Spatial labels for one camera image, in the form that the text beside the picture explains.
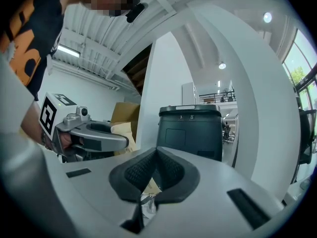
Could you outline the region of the person's left hand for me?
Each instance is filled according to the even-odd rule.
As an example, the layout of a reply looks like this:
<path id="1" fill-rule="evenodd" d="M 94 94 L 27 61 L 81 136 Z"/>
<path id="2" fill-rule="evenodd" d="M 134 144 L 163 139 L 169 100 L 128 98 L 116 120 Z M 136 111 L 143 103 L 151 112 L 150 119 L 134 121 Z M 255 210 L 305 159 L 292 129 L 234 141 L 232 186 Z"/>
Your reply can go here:
<path id="1" fill-rule="evenodd" d="M 83 138 L 72 135 L 68 132 L 60 133 L 60 141 L 63 149 L 69 148 L 72 145 L 83 145 Z"/>

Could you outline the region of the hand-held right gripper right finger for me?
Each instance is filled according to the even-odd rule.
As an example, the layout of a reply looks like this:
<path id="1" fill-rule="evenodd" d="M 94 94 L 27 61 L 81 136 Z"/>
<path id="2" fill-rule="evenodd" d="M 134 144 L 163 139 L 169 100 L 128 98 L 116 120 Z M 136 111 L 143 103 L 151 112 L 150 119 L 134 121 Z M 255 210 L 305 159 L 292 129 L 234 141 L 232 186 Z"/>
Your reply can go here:
<path id="1" fill-rule="evenodd" d="M 156 238 L 237 238 L 253 231 L 227 194 L 243 190 L 255 204 L 273 218 L 283 206 L 274 195 L 219 161 L 171 149 L 193 164 L 200 173 L 197 188 L 182 202 L 163 204 L 153 218 Z"/>

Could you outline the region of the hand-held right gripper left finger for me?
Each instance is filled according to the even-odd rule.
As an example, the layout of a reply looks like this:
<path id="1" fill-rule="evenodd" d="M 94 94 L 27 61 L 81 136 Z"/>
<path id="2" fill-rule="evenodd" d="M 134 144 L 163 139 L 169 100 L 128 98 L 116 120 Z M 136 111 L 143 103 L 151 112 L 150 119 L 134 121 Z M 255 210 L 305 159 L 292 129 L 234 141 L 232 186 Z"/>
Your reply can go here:
<path id="1" fill-rule="evenodd" d="M 156 169 L 156 149 L 63 165 L 75 198 L 66 207 L 81 238 L 155 238 L 141 195 Z"/>

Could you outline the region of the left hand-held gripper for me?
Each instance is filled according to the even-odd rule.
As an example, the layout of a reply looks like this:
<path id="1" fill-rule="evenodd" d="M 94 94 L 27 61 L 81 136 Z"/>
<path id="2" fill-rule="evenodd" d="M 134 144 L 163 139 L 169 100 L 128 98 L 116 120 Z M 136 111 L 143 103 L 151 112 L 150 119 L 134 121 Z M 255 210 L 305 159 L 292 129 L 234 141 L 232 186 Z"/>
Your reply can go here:
<path id="1" fill-rule="evenodd" d="M 90 121 L 87 107 L 77 105 L 64 94 L 45 94 L 39 123 L 52 149 L 66 162 L 83 161 L 87 152 L 119 151 L 129 144 L 127 137 L 111 133 L 109 123 Z M 64 148 L 60 136 L 63 132 L 83 138 L 83 145 L 72 143 Z"/>

